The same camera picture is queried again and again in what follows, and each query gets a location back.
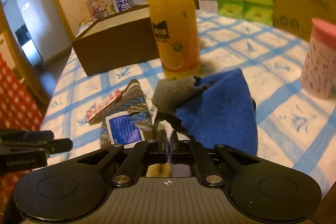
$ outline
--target gray cloth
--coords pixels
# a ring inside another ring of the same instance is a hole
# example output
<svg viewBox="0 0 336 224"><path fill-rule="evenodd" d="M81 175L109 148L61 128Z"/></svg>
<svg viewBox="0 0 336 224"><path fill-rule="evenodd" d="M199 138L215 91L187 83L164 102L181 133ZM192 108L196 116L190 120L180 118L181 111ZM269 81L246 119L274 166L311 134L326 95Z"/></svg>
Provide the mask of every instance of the gray cloth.
<svg viewBox="0 0 336 224"><path fill-rule="evenodd" d="M175 115L176 109L206 87L196 87L196 78L188 76L174 81L161 79L156 85L152 102L159 112Z"/></svg>

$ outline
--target table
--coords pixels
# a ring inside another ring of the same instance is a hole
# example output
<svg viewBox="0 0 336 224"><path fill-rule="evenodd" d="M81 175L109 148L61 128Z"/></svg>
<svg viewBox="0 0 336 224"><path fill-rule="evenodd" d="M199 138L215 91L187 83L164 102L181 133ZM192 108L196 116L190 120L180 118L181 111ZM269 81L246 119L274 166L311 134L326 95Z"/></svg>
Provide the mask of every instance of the table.
<svg viewBox="0 0 336 224"><path fill-rule="evenodd" d="M240 67L257 104L258 156L302 171L323 196L336 181L336 96L320 100L299 82L308 43L282 30L214 14L197 13L202 69L207 73ZM87 77L72 50L58 81L42 130L71 138L70 152L49 164L100 148L100 126L86 111L132 78L150 99L163 72L158 59Z"/></svg>

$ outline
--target metal bolt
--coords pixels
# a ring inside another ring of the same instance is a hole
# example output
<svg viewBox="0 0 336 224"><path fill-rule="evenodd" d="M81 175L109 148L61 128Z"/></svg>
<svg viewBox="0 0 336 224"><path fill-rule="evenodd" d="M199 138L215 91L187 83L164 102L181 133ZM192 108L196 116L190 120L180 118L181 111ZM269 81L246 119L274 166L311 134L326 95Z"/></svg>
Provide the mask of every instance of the metal bolt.
<svg viewBox="0 0 336 224"><path fill-rule="evenodd" d="M119 176L114 177L113 180L114 180L115 183L123 184L123 183L129 182L130 178L129 178L129 176L119 175Z"/></svg>
<svg viewBox="0 0 336 224"><path fill-rule="evenodd" d="M207 176L205 180L209 183L220 183L222 181L222 178L217 175L210 175L210 176Z"/></svg>

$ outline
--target orange juice bottle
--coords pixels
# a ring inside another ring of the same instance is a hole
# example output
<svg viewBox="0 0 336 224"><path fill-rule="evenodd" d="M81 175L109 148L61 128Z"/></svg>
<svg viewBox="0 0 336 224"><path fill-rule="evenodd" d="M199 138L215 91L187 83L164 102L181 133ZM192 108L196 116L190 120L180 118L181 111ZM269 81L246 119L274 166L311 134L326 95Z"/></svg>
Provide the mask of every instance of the orange juice bottle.
<svg viewBox="0 0 336 224"><path fill-rule="evenodd" d="M147 0L161 64L167 79L200 73L194 0Z"/></svg>

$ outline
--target patterned cup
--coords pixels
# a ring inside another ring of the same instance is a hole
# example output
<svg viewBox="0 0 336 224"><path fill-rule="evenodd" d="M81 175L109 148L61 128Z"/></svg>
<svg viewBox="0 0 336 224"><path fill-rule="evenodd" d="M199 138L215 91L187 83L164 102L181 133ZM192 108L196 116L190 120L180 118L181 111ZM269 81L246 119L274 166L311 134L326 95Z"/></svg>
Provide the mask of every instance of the patterned cup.
<svg viewBox="0 0 336 224"><path fill-rule="evenodd" d="M300 76L302 87L327 98L336 75L336 25L313 18L310 45Z"/></svg>

